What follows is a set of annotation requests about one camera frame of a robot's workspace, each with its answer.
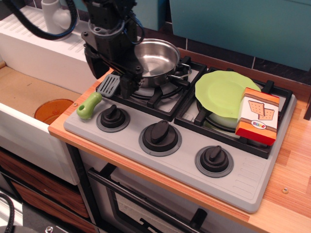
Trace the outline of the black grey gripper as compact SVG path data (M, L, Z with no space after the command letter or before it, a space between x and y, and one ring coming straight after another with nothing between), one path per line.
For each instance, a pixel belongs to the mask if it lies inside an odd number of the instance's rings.
M85 41L87 64L96 79L101 78L110 68L120 77L121 95L124 99L138 91L142 79L142 66L135 56L134 48L138 27L133 20L119 20L114 28L89 23L89 30L82 32Z

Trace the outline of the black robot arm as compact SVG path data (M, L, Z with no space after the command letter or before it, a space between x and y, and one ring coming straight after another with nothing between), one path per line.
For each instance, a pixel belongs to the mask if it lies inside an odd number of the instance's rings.
M135 47L145 36L133 12L134 0L87 0L89 30L82 33L85 56L96 79L110 68L120 75L121 95L129 98L139 89L142 64Z

